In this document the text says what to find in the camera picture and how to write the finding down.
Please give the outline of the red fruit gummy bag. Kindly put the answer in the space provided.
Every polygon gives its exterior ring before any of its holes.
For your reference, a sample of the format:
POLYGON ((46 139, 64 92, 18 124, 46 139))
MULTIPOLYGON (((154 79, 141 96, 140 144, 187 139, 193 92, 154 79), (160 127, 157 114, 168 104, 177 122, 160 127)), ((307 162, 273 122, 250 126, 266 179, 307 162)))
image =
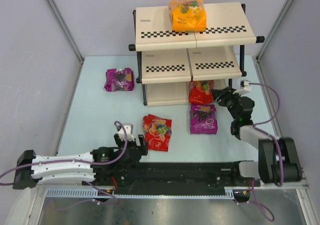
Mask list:
POLYGON ((213 80, 191 81, 189 83, 188 100, 192 104, 208 105, 214 102, 212 89, 214 88, 213 80))
POLYGON ((168 152, 172 136, 172 120, 152 114, 142 120, 144 138, 149 150, 168 152))

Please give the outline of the purple grape gummy bag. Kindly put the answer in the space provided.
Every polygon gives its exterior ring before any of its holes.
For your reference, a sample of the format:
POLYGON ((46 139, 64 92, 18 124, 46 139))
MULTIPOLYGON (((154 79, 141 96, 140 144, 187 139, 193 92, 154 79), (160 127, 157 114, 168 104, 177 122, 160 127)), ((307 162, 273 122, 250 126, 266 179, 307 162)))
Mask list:
POLYGON ((135 87, 134 72, 131 68, 112 68, 105 72, 104 89, 107 92, 133 91, 135 87))
POLYGON ((191 104, 189 112, 191 134, 216 135, 218 132, 217 109, 213 104, 191 104))

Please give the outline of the orange mango gummy bag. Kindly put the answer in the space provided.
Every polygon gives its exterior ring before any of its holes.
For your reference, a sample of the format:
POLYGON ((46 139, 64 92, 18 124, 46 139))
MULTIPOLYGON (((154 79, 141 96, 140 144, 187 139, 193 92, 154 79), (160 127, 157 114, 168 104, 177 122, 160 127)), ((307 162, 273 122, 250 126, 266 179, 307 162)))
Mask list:
POLYGON ((171 0, 168 10, 174 31, 203 32, 207 27, 203 0, 171 0))

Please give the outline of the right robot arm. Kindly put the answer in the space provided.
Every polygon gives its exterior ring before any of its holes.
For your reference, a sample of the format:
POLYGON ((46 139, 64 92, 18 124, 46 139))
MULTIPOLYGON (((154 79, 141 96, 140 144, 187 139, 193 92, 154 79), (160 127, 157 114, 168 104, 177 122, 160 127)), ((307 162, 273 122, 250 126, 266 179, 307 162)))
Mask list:
POLYGON ((303 172, 295 141, 290 137, 269 134, 252 121, 255 102, 239 94, 231 87, 212 89, 213 100, 227 108, 233 121, 230 133, 258 151, 258 161, 240 161, 239 173, 244 178, 255 178, 265 184, 282 186, 287 182, 299 182, 303 172))

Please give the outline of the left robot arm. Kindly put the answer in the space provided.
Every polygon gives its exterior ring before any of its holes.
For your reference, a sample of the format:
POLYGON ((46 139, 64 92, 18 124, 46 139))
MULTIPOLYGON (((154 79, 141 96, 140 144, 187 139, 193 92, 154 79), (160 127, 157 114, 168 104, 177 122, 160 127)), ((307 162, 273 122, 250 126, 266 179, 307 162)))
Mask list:
POLYGON ((37 185, 86 183, 106 186, 148 154, 148 142, 142 134, 128 141, 115 134, 114 140, 115 147, 103 146, 74 156, 41 156, 26 150, 17 160, 12 187, 23 190, 37 185))

